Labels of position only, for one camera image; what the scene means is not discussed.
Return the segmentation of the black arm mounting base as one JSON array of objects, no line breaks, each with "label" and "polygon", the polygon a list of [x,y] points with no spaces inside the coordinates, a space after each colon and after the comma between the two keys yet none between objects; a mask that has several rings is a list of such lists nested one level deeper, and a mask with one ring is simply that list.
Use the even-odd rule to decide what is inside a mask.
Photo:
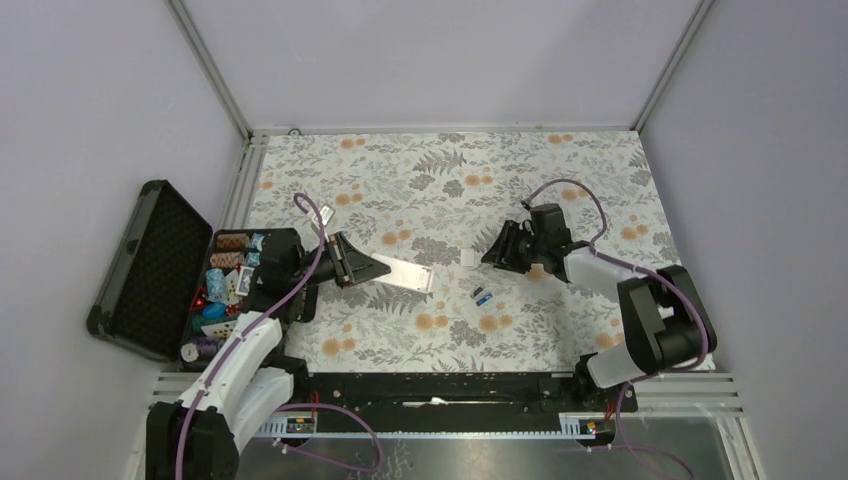
[{"label": "black arm mounting base", "polygon": [[258,437],[592,439],[592,422],[635,413],[632,393],[585,395],[569,373],[315,373]]}]

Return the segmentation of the white remote control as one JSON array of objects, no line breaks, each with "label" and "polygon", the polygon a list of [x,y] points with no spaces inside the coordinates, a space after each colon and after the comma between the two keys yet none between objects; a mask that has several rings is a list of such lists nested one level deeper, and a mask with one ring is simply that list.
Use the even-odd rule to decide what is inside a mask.
[{"label": "white remote control", "polygon": [[376,282],[418,293],[432,292],[434,272],[431,267],[380,254],[373,254],[372,258],[390,267],[390,272],[377,277]]}]

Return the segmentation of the blue battery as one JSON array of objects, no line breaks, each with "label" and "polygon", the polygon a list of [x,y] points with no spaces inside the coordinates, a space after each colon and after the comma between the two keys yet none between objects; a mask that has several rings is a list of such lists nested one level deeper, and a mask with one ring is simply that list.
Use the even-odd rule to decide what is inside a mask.
[{"label": "blue battery", "polygon": [[486,302],[488,302],[491,298],[492,298],[492,294],[491,294],[491,293],[484,294],[484,295],[482,295],[480,298],[478,298],[478,299],[475,301],[475,304],[476,304],[477,306],[483,305],[483,304],[485,304]]}]

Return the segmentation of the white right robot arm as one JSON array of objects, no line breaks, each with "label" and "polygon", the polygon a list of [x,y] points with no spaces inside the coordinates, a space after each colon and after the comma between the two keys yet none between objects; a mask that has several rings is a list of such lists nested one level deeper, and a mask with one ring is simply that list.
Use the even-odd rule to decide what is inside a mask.
[{"label": "white right robot arm", "polygon": [[618,304],[621,344],[583,356],[575,369],[575,402],[597,412],[613,387],[666,371],[697,366],[717,337],[688,271],[680,265],[639,267],[600,252],[571,235],[556,204],[531,207],[523,223],[508,220],[482,261],[496,269],[527,273],[534,266],[581,285]]}]

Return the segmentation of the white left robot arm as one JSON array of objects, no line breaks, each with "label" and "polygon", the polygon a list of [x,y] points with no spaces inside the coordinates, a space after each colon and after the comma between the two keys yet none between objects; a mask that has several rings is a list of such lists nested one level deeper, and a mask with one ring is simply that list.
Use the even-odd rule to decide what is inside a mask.
[{"label": "white left robot arm", "polygon": [[307,286],[333,281],[344,288],[392,271],[342,233],[321,234],[318,247],[306,252],[296,230],[267,230],[253,251],[258,265],[243,269],[251,275],[249,295],[278,299],[241,313],[191,386],[176,401],[151,408],[145,442],[148,479],[234,478],[246,444],[271,414],[280,406],[299,410],[309,401],[307,380],[264,363],[284,336],[276,311]]}]

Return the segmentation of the white battery cover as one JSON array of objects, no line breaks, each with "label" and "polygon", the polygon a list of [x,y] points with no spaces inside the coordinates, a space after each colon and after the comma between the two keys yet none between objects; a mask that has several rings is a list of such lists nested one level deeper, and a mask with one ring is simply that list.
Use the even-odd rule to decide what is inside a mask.
[{"label": "white battery cover", "polygon": [[473,249],[460,250],[460,265],[464,268],[474,268],[477,265],[476,253]]}]

